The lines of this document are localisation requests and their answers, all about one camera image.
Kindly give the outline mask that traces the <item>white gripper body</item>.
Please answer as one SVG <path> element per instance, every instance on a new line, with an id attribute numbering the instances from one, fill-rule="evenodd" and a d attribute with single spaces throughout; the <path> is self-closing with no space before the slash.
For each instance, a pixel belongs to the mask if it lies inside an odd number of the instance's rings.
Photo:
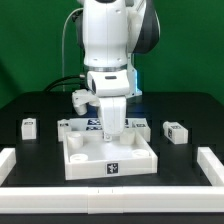
<path id="1" fill-rule="evenodd" d="M 86 104 L 98 108 L 98 118 L 106 135 L 120 135 L 125 127 L 126 96 L 130 92 L 127 71 L 87 73 L 88 89 L 72 93 L 72 103 L 78 115 L 87 113 Z"/>

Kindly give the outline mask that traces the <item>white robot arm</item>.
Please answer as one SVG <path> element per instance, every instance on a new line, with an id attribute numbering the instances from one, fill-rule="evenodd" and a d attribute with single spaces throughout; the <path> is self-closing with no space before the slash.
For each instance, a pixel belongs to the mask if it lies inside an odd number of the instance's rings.
<path id="1" fill-rule="evenodd" d="M 160 38 L 153 0 L 83 0 L 81 41 L 86 85 L 72 93 L 78 115 L 88 104 L 98 108 L 104 139 L 125 128 L 126 99 L 140 93 L 133 54 L 151 51 Z"/>

